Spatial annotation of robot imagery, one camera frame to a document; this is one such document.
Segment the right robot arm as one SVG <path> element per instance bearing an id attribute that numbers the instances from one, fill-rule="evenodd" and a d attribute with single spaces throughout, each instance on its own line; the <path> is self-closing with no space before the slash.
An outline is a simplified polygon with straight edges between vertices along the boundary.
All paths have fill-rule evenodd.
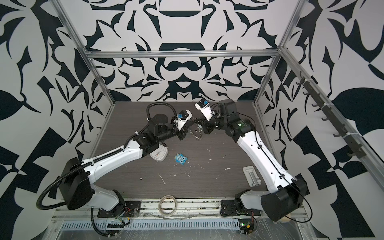
<path id="1" fill-rule="evenodd" d="M 220 101 L 216 106 L 218 111 L 214 111 L 205 98 L 198 101 L 195 107 L 203 117 L 197 119 L 197 123 L 207 135 L 213 130 L 224 130 L 249 156 L 267 187 L 266 192 L 242 193 L 240 201 L 244 208 L 261 210 L 274 222 L 300 208 L 305 201 L 307 183 L 282 167 L 263 143 L 252 118 L 241 119 L 233 100 Z"/>

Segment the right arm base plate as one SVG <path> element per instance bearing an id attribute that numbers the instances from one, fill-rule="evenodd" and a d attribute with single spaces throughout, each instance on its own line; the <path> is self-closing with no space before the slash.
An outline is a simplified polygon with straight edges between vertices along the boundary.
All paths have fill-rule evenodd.
<path id="1" fill-rule="evenodd" d="M 246 209 L 239 200 L 221 200 L 220 215 L 222 217 L 237 216 L 261 216 L 262 211 L 256 209 Z"/>

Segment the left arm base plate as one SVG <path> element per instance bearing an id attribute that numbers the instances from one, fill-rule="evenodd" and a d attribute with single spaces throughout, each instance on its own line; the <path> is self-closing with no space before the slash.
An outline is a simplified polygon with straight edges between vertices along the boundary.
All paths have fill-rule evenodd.
<path id="1" fill-rule="evenodd" d="M 125 217 L 135 217 L 141 211 L 141 201 L 125 201 L 124 204 L 118 204 L 111 211 L 106 211 L 104 209 L 99 209 L 97 214 L 98 218 L 114 218 L 120 216 Z"/>

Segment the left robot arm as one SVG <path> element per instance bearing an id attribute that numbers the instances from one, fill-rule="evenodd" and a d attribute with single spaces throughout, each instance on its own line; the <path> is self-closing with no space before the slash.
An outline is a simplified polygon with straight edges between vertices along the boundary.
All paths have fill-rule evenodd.
<path id="1" fill-rule="evenodd" d="M 117 190 L 96 186 L 96 181 L 107 173 L 159 150 L 160 144 L 172 137 L 182 140 L 193 124 L 192 113 L 181 111 L 168 121 L 167 116 L 157 114 L 148 119 L 143 130 L 129 137 L 121 147 L 100 156 L 79 162 L 69 160 L 59 181 L 59 189 L 68 210 L 93 207 L 120 213 L 125 206 Z"/>

